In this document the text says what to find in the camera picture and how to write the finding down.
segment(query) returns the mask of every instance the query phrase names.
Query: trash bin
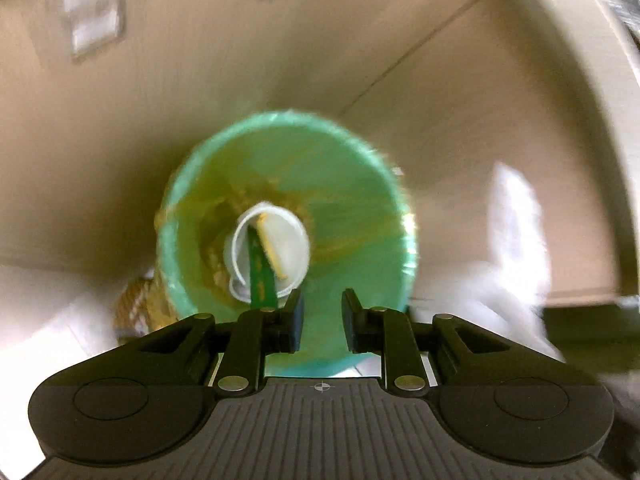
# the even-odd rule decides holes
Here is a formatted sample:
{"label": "trash bin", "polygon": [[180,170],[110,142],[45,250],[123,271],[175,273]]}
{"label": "trash bin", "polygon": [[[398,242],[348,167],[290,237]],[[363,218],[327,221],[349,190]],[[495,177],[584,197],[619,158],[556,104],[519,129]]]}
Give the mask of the trash bin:
{"label": "trash bin", "polygon": [[365,306],[406,307],[417,242],[404,190],[371,146],[315,115],[259,114],[213,135],[175,173],[157,217],[158,269],[180,317],[228,322],[248,309],[229,291],[225,243],[264,201],[295,214],[311,247],[302,347],[269,356],[267,373],[336,374],[363,358],[344,338],[345,288]]}

